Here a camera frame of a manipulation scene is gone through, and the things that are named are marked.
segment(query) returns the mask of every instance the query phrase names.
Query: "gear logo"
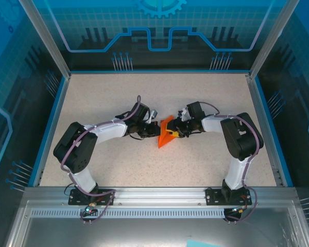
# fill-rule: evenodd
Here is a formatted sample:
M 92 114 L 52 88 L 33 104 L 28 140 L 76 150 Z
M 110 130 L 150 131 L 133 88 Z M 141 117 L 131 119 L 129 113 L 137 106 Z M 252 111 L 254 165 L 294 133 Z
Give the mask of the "gear logo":
M 158 18 L 163 15 L 168 17 L 170 14 L 175 14 L 176 10 L 182 9 L 182 4 L 186 4 L 186 0 L 135 0 L 134 2 L 138 5 L 139 10 L 144 11 L 144 14 Z
M 11 26 L 14 26 L 20 17 L 18 0 L 0 0 L 0 15 Z

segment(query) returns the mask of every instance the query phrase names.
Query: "white robotic arm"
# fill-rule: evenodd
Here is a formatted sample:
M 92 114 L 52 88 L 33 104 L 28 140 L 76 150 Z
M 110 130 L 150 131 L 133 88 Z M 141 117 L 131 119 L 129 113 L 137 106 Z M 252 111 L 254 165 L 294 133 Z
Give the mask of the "white robotic arm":
M 221 121 L 227 118 L 215 117 L 214 115 L 202 119 L 201 125 L 205 132 L 218 132 L 223 134 Z M 242 188 L 242 178 L 246 168 L 247 158 L 240 161 L 235 157 L 231 157 L 228 174 L 225 181 L 230 189 L 235 190 Z
M 243 180 L 250 157 L 257 154 L 257 148 L 263 147 L 263 139 L 247 113 L 206 116 L 197 101 L 179 111 L 178 118 L 171 120 L 166 130 L 179 138 L 189 137 L 195 131 L 223 133 L 232 157 L 229 172 L 222 183 L 222 194 L 228 202 L 234 194 L 240 195 L 236 191 L 245 190 Z
M 87 167 L 95 145 L 113 138 L 131 136 L 133 133 L 137 133 L 141 138 L 160 135 L 160 127 L 156 121 L 152 121 L 157 116 L 156 110 L 150 111 L 146 105 L 140 103 L 139 108 L 135 112 L 136 106 L 137 104 L 130 112 L 118 115 L 111 122 L 96 128 L 93 125 L 83 126 L 74 122 L 56 145 L 54 156 L 62 162 L 68 149 L 76 139 L 86 130 L 92 129 L 80 140 L 80 143 L 68 155 L 63 165 L 71 180 L 82 192 L 97 193 L 97 184 Z M 131 112 L 135 113 L 128 120 L 124 121 L 125 115 L 129 116 Z

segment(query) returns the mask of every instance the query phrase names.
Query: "beige work surface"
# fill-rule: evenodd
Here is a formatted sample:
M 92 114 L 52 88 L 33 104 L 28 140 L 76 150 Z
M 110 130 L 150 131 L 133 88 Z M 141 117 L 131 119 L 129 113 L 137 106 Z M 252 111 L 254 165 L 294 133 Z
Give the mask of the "beige work surface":
M 130 74 L 72 75 L 59 117 L 41 186 L 66 186 L 71 181 L 60 169 L 53 149 L 68 126 L 77 121 L 92 125 L 131 110 L 137 95 L 158 111 L 157 120 L 194 101 L 216 105 L 222 114 L 247 112 L 259 128 L 245 75 L 241 74 Z M 203 105 L 206 114 L 214 113 Z M 174 139 L 158 149 L 158 138 L 143 141 L 129 136 L 95 147 L 88 165 L 99 186 L 220 186 L 231 156 L 224 136 L 201 133 Z M 251 163 L 246 183 L 275 186 L 265 147 Z

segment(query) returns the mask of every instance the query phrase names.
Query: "blue printed backdrop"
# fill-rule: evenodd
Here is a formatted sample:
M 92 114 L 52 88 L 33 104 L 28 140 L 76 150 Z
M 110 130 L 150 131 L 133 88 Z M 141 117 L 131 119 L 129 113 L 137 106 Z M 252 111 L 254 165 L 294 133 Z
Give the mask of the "blue printed backdrop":
M 132 56 L 135 69 L 249 69 L 285 0 L 35 4 L 71 69 L 113 70 L 119 52 Z
M 0 246 L 29 178 L 12 162 L 32 169 L 61 78 L 18 0 L 0 0 Z
M 309 0 L 300 0 L 259 79 L 292 181 L 309 188 Z

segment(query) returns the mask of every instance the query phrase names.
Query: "orange object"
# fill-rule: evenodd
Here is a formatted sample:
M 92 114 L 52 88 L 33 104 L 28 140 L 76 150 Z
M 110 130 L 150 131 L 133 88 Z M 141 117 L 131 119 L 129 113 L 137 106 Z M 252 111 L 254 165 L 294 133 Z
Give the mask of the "orange object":
M 166 127 L 169 121 L 173 120 L 174 116 L 169 116 L 165 120 L 160 122 L 160 136 L 158 139 L 158 148 L 163 147 L 171 140 L 175 139 L 175 136 L 171 135 L 168 131 L 166 131 Z

